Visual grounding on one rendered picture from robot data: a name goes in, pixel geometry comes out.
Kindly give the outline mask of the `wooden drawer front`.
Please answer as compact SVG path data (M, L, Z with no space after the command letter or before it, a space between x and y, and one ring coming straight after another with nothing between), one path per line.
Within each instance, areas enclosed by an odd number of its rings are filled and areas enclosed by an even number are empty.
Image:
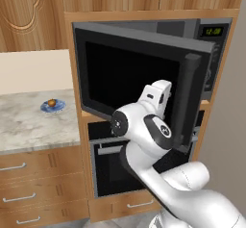
M4 203L3 197L16 197L37 194L35 198ZM82 173L71 173L62 176L39 178L0 186L0 211L62 203L65 201L86 198L85 179Z
M17 225L17 220L34 219L38 216L41 220L27 224ZM60 204L28 208L0 214L0 228L38 228L40 226L57 224L70 220L89 217L86 200L69 201Z
M24 168L1 171L0 184L83 171L82 157L78 146L0 156L0 167L22 165L23 163L27 164Z

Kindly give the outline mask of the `blue bowl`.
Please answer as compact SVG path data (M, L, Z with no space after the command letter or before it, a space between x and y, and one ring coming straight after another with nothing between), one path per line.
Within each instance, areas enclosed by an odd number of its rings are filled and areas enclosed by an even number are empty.
M56 105L51 107L47 101L43 102L40 109L48 114L58 113L65 108L66 104L60 99L56 99Z

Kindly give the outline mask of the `black built-in oven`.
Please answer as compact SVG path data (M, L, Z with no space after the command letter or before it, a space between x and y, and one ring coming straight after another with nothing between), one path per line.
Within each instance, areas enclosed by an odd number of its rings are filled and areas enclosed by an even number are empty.
M169 151L154 164L154 169L158 173L183 165L192 159L193 148L198 140L204 113L204 111L198 113L189 151L186 154L177 150ZM98 155L99 148L124 146L128 143L126 139L116 137L111 133L111 126L108 122L89 123L88 137L95 197L144 189L144 186L123 168L119 153Z

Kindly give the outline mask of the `grey microwave oven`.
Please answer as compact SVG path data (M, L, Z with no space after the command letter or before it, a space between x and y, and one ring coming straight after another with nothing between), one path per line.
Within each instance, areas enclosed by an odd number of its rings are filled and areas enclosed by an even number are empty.
M202 95L203 100L210 101L231 29L230 18L97 21L97 24L214 42L214 52Z

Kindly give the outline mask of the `black microwave door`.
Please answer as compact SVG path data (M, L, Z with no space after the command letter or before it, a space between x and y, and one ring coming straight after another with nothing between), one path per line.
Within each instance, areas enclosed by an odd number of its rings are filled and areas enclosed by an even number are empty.
M201 57L196 69L182 131L190 144L210 68L214 42L113 27L97 22L74 22L73 38L82 109L106 120L134 103L147 85L172 83L164 121L172 130L172 114L182 61L189 53Z

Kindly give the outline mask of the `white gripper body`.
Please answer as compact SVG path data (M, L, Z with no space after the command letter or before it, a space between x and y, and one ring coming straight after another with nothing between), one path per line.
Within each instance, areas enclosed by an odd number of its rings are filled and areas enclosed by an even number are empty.
M148 94L166 94L170 92L172 84L169 81L158 80L152 85L147 85L146 88Z

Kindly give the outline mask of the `wooden drawer under oven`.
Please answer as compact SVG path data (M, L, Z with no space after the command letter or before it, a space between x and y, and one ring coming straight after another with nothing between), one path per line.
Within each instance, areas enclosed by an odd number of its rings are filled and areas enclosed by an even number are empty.
M140 204L154 199L152 205L129 209L127 204ZM138 215L160 209L159 202L148 190L126 192L122 194L100 197L88 201L91 222L98 222L128 215Z

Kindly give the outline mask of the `wooden cupboard door with carving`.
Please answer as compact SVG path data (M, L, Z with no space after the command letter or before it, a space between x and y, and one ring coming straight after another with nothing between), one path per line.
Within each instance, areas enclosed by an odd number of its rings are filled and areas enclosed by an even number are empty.
M66 48L62 0L0 0L0 53Z

